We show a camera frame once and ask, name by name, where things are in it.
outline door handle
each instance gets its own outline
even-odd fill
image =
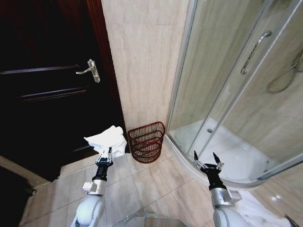
[[[91,73],[93,74],[95,82],[99,83],[100,82],[100,77],[99,77],[99,73],[98,73],[95,61],[93,61],[92,59],[89,59],[89,61],[87,63],[89,65],[89,68],[87,70],[82,71],[82,72],[76,72],[76,74],[84,74],[86,72],[91,71]]]
[[[240,73],[241,73],[242,75],[245,75],[245,74],[247,73],[246,68],[247,68],[247,66],[248,66],[248,64],[249,64],[249,62],[250,62],[250,60],[251,60],[252,57],[254,56],[255,52],[257,51],[257,49],[258,49],[259,46],[261,45],[262,41],[263,41],[265,38],[270,37],[271,34],[272,34],[271,31],[266,31],[266,32],[264,32],[264,33],[260,36],[260,38],[259,38],[258,41],[256,42],[254,48],[253,48],[252,51],[250,52],[250,55],[248,56],[246,62],[244,63],[244,65],[243,65],[242,68],[241,68]]]

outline red wicker basket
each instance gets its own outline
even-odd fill
[[[135,160],[150,163],[159,158],[162,149],[165,126],[155,122],[128,131],[130,149]]]

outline silver door lever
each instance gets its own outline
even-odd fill
[[[82,72],[76,72],[76,74],[84,74],[86,72],[91,71],[91,73],[93,74],[95,82],[99,83],[100,82],[100,77],[99,77],[99,74],[98,74],[98,70],[97,70],[95,61],[93,61],[92,59],[89,59],[89,61],[87,63],[89,65],[89,68],[87,70],[82,71]]]

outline wall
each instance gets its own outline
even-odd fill
[[[233,6],[230,3],[224,4],[224,1],[198,1],[171,130],[205,119],[241,51],[248,28],[258,18],[262,2],[235,1],[236,6]],[[285,20],[291,3],[295,1],[273,1],[264,11],[209,115],[211,118],[218,121],[222,117],[232,98],[250,76],[259,55],[275,38],[282,25],[277,21]],[[279,94],[268,93],[266,86],[289,68],[296,54],[303,49],[302,15],[303,4],[222,123],[278,162],[299,154],[303,147],[303,103],[300,101],[303,95],[303,77],[297,75],[293,84]],[[273,31],[272,36],[256,52],[248,66],[249,72],[241,75],[241,67],[253,46],[267,30]],[[286,74],[280,84],[285,85],[291,73]]]
[[[126,129],[165,123],[188,0],[102,0]]]
[[[271,94],[266,87],[292,65],[303,49],[302,15],[303,4],[223,122],[224,127],[278,162],[302,153],[303,73],[298,73],[292,85],[281,93]],[[280,88],[287,84],[292,73],[282,78]]]
[[[198,0],[170,129],[205,119],[262,4],[262,0]]]

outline glass shower door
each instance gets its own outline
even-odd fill
[[[291,69],[276,85],[287,86],[295,75],[287,89],[268,90],[303,49],[300,3],[268,1],[192,144],[190,152],[196,150],[204,163],[214,162],[213,152],[219,156],[225,163],[220,177],[226,181],[252,183],[303,161],[303,73]],[[199,141],[206,131],[213,131],[207,142]]]
[[[169,135],[191,159],[193,142],[206,143],[210,136],[209,132],[198,132],[202,132],[201,127],[265,6],[263,0],[196,1],[168,126]]]

